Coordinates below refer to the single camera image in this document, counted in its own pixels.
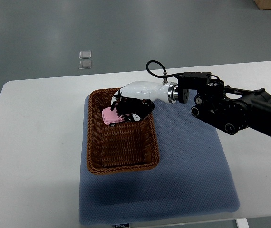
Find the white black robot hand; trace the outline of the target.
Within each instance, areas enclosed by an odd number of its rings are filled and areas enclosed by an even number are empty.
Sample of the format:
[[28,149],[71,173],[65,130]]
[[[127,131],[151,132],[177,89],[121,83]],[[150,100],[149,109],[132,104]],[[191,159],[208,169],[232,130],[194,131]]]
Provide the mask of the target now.
[[175,82],[134,81],[119,90],[112,98],[110,108],[116,108],[120,114],[135,113],[131,122],[145,119],[155,108],[154,101],[160,100],[174,104],[178,100],[178,84]]

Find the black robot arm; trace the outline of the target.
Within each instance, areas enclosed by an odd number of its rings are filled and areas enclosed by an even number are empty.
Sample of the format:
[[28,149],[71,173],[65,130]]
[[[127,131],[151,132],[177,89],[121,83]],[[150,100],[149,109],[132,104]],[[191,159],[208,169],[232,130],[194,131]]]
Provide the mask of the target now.
[[210,72],[184,72],[178,80],[178,101],[186,103],[195,90],[193,117],[229,134],[248,127],[271,137],[271,95],[264,88],[232,88]]

